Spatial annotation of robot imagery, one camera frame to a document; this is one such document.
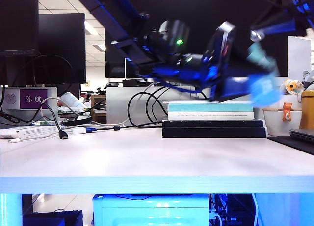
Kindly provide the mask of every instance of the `ceiling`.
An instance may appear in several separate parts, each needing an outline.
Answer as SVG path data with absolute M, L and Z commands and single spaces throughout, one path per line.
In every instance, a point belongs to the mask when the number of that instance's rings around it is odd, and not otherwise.
M 105 29 L 79 0 L 39 0 L 39 14 L 84 13 L 85 19 L 96 30 L 95 35 L 86 32 L 86 66 L 104 67 L 105 53 L 97 45 L 105 44 Z

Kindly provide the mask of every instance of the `white cable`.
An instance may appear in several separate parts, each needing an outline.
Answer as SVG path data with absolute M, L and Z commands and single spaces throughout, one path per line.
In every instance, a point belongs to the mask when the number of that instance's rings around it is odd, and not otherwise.
M 257 200 L 256 200 L 256 196 L 255 196 L 254 193 L 252 193 L 252 198 L 253 198 L 254 205 L 255 205 L 254 226 L 256 226 L 257 225 L 257 219 L 258 219 L 258 216 L 259 216 L 259 206 L 257 205 Z
M 220 226 L 222 226 L 222 220 L 221 220 L 220 215 L 217 214 L 216 217 L 219 219 Z
M 147 87 L 145 88 L 145 90 L 144 90 L 143 92 L 146 92 L 146 91 L 147 91 L 150 87 L 152 87 L 154 84 L 155 84 L 155 82 L 151 83 L 149 86 L 147 86 Z M 144 94 L 141 94 L 141 95 L 138 97 L 138 99 L 137 99 L 137 101 L 135 102 L 133 108 L 131 109 L 131 113 L 136 109 L 136 106 L 137 106 L 138 102 L 140 101 L 140 99 L 142 98 L 143 95 L 144 95 Z M 127 122 L 128 120 L 129 120 L 129 119 L 126 118 L 124 121 L 119 122 L 119 123 L 116 123 L 116 124 L 104 124 L 104 123 L 99 123 L 99 122 L 93 122 L 93 123 L 98 124 L 98 125 L 100 125 L 100 126 L 119 126 L 119 125 L 123 125 L 123 124 L 124 124 L 125 122 Z
M 47 100 L 59 100 L 61 103 L 63 103 L 63 105 L 65 105 L 67 108 L 70 109 L 71 112 L 73 112 L 75 115 L 80 116 L 80 114 L 78 114 L 77 112 L 75 112 L 67 103 L 65 103 L 62 99 L 60 98 L 56 98 L 56 97 L 48 97 L 46 99 L 44 99 L 41 103 L 45 103 Z
M 22 142 L 22 141 L 29 141 L 29 140 L 37 140 L 37 139 L 43 139 L 43 138 L 48 138 L 52 135 L 56 134 L 55 132 L 49 133 L 43 136 L 31 136 L 28 138 L 16 138 L 16 139 L 10 139 L 8 140 L 9 143 L 17 143 L 17 142 Z
M 77 128 L 77 127 L 99 127 L 99 128 L 109 128 L 110 126 L 103 126 L 103 125 L 95 125 L 95 124 L 81 124 L 76 126 L 66 126 L 65 129 Z

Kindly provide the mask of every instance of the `yellow container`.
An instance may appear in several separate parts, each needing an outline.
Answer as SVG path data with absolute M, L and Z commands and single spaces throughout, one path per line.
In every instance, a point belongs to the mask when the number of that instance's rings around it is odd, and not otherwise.
M 314 90 L 306 90 L 302 93 L 300 129 L 314 129 Z

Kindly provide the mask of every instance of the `laptop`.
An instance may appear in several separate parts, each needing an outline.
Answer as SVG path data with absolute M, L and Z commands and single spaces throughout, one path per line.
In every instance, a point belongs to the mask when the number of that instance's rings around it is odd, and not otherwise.
M 293 139 L 300 139 L 314 144 L 314 129 L 291 129 L 290 136 Z

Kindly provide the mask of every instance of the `book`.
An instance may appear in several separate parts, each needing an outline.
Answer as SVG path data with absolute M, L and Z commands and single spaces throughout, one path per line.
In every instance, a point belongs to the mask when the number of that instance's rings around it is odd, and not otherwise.
M 251 112 L 253 106 L 249 102 L 193 102 L 169 103 L 169 112 Z
M 266 138 L 264 127 L 162 128 L 163 138 Z
M 254 112 L 169 112 L 169 120 L 253 120 Z
M 185 121 L 162 119 L 163 128 L 210 128 L 210 127 L 264 127 L 263 120 L 216 120 L 216 121 Z

